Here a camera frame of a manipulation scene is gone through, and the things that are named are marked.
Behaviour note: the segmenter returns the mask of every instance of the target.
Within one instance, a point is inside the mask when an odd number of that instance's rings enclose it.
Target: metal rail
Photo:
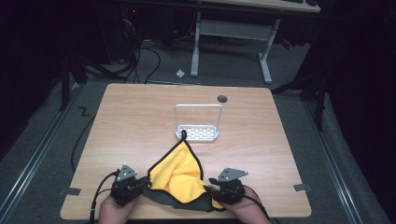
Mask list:
[[[329,174],[332,178],[332,182],[334,183],[334,186],[335,186],[335,189],[336,189],[338,196],[340,198],[341,204],[344,206],[344,209],[346,211],[346,216],[348,217],[350,223],[361,224],[361,223],[363,223],[361,220],[361,215],[360,215],[358,207],[356,206],[356,204],[353,200],[353,197],[350,193],[349,187],[347,186],[347,184],[346,184],[346,182],[345,182],[345,180],[337,166],[337,163],[334,159],[334,156],[332,155],[332,151],[330,149],[330,146],[327,143],[324,133],[318,129],[318,126],[315,123],[314,108],[312,108],[312,105],[309,104],[309,102],[303,101],[302,103],[303,103],[306,113],[311,118],[310,123],[311,123],[312,127],[315,129],[315,133],[317,134],[318,140],[321,144],[323,156],[324,156],[327,168],[329,169]]]
[[[28,161],[27,165],[21,172],[7,198],[3,201],[0,207],[0,223],[8,222],[15,207],[23,196],[23,193],[26,191],[27,187],[35,176],[35,173],[38,170],[41,162],[44,160],[47,152],[50,150],[50,142],[64,120],[64,116],[67,114],[70,105],[76,99],[77,95],[80,94],[81,90],[82,87],[78,86],[77,84],[74,85],[72,89],[72,98],[68,105],[63,111],[58,112],[54,121],[51,123],[44,137],[41,139],[40,143],[35,149],[35,153],[33,154],[32,158]]]

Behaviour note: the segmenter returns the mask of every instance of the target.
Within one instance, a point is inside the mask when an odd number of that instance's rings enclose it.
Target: yellow cloth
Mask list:
[[[150,189],[165,190],[180,203],[190,203],[207,194],[201,164],[185,139],[148,170],[148,177]],[[211,205],[216,210],[223,208],[213,199]]]

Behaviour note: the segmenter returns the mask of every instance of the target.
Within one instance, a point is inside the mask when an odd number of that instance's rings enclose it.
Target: wooden table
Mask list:
[[[270,217],[308,217],[311,208],[271,92],[265,88],[110,84],[92,125],[70,185],[81,189],[67,195],[61,216],[88,219],[93,195],[102,179],[126,163],[147,175],[148,169],[170,150],[178,104],[219,104],[225,95],[219,137],[211,143],[191,143],[204,169],[204,181],[225,167],[248,171],[243,184],[255,189]],[[113,178],[102,189],[111,188]],[[97,209],[108,195],[102,193]],[[174,209],[143,197],[130,215],[146,218],[228,218],[228,212]]]

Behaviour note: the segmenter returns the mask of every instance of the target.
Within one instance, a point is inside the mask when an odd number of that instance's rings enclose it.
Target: gray carpet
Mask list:
[[[161,56],[160,66],[148,82],[274,89],[293,80],[309,49],[308,46],[304,46],[286,50],[282,46],[274,45],[268,58],[274,82],[268,86],[263,84],[260,65],[257,61],[257,53],[260,52],[263,44],[249,42],[239,45],[246,41],[229,41],[223,43],[219,48],[217,43],[203,44],[199,76],[195,78],[189,75],[192,46],[188,41],[179,42],[180,45],[186,46],[174,45],[172,48],[155,44],[155,42],[145,43],[144,47],[155,46],[152,50]],[[143,83],[158,62],[159,58],[154,52],[142,49],[136,69],[139,78],[132,73],[128,83]],[[113,70],[119,67],[121,65],[118,64],[109,66]],[[186,72],[186,75],[177,77],[178,69]],[[89,129],[77,144],[78,137],[96,113],[106,85],[110,82],[116,81],[105,77],[91,76],[85,86],[73,91],[75,93],[74,101],[67,113],[64,114],[58,131],[53,135],[48,145],[48,152],[38,169],[33,173],[33,178],[26,191],[15,208],[11,209],[12,213],[8,217],[7,223],[86,222],[86,220],[67,221],[60,217],[64,195],[60,195],[59,192],[61,188],[69,187],[73,177],[70,161],[73,148],[76,147],[74,164],[77,164]],[[0,200],[2,202],[6,200],[14,183],[39,146],[46,130],[59,115],[57,110],[61,103],[60,94],[61,88],[58,84],[49,99],[33,114],[18,142],[0,162],[0,179],[2,180]],[[277,218],[273,220],[273,223],[350,223],[326,164],[322,144],[312,125],[312,118],[307,113],[304,103],[300,101],[298,91],[287,91],[281,95],[275,95],[275,100],[301,178],[305,184],[312,187],[307,192],[312,215],[305,218]],[[339,169],[342,171],[346,184],[350,188],[354,202],[359,208],[361,223],[389,223],[348,151],[329,101],[326,102],[323,125],[323,134]]]

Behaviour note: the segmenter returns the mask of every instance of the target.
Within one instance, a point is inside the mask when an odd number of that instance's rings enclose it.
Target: desk leg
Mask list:
[[[191,76],[198,77],[198,66],[199,66],[199,36],[201,33],[201,12],[197,12],[197,22],[195,25],[195,43],[194,52],[192,53],[191,62]]]
[[[270,52],[271,46],[274,42],[274,38],[275,38],[277,27],[279,26],[279,23],[280,23],[280,19],[275,20],[274,25],[271,29],[270,34],[269,34],[267,44],[265,46],[264,53],[259,54],[260,65],[262,66],[262,75],[264,76],[264,82],[266,84],[272,83],[270,70],[268,69],[267,57]]]

